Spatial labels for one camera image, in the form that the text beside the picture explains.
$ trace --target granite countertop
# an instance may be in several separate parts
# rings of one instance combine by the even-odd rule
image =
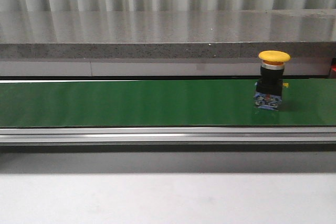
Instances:
[[[0,12],[0,59],[334,57],[336,9]]]

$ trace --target yellow button cap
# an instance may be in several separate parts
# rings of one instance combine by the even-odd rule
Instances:
[[[290,60],[289,54],[281,51],[262,51],[259,54],[259,58],[265,61],[271,62],[286,62]]]

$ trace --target green conveyor belt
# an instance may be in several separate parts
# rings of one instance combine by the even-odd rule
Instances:
[[[336,80],[286,81],[278,112],[255,80],[1,83],[0,127],[336,125]]]

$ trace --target yellow mushroom button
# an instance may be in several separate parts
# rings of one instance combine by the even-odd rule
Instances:
[[[267,62],[274,62],[276,63],[282,63],[290,60],[289,54],[281,51],[262,51],[259,54],[259,58],[267,61]]]

